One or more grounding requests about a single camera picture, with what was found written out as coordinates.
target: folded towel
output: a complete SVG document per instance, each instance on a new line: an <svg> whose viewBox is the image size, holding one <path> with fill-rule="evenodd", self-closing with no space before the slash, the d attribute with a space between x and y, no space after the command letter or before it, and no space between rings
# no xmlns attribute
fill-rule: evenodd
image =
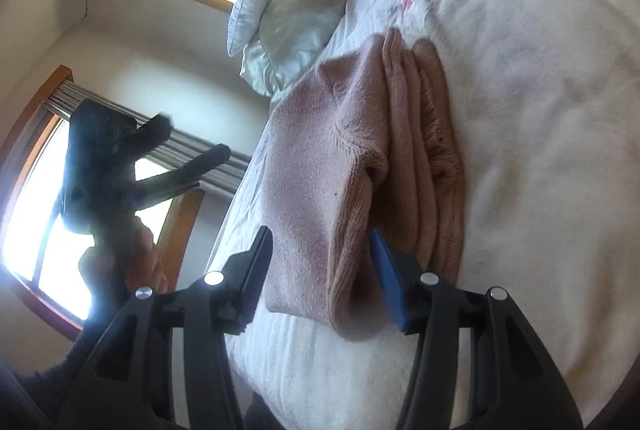
<svg viewBox="0 0 640 430"><path fill-rule="evenodd" d="M464 179L430 41L410 50L390 30L360 52L314 66L268 129L270 311L317 320L350 339L377 330L384 318L367 244L373 226L455 282Z"/></svg>

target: blue gripper pad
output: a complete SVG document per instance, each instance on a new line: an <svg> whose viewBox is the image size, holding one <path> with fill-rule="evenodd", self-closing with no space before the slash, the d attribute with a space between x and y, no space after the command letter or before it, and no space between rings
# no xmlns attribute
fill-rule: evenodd
<svg viewBox="0 0 640 430"><path fill-rule="evenodd" d="M402 333L414 333L416 322L426 318L426 301L417 293L422 268L411 253L389 250L378 229L369 242L389 318Z"/></svg>

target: pillow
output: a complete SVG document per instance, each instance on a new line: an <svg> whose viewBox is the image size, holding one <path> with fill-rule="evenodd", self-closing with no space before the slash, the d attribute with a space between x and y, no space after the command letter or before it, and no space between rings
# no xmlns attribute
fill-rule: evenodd
<svg viewBox="0 0 640 430"><path fill-rule="evenodd" d="M271 0L236 0L229 16L226 52L235 56L244 49L258 31L263 11Z"/></svg>
<svg viewBox="0 0 640 430"><path fill-rule="evenodd" d="M240 76L273 97L296 82L334 34L345 0L272 0L244 49Z"/></svg>

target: pink blanket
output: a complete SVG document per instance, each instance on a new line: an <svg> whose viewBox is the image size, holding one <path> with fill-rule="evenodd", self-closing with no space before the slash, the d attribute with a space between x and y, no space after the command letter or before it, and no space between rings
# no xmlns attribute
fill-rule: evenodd
<svg viewBox="0 0 640 430"><path fill-rule="evenodd" d="M324 62L274 110L263 220L274 236L270 311L312 318L346 338L384 319L367 234L455 282L464 179L433 44L397 30Z"/></svg>

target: window blind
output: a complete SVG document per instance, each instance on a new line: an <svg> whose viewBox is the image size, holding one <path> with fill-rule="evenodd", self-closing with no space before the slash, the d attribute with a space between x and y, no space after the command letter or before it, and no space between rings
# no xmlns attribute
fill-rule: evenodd
<svg viewBox="0 0 640 430"><path fill-rule="evenodd" d="M98 103L135 118L138 126L149 121L148 117L106 100L69 80L63 81L53 91L44 103L44 106L53 114L68 120L78 105L80 105L80 102L86 98L91 98ZM158 165L173 170L181 167L187 161L211 147L213 147L213 144L208 141L174 129L169 140L151 152L147 157L151 161L158 163ZM238 190L249 160L250 158L247 155L232 150L229 161L207 172L202 177L202 180L200 180L200 186L206 192L230 200Z"/></svg>

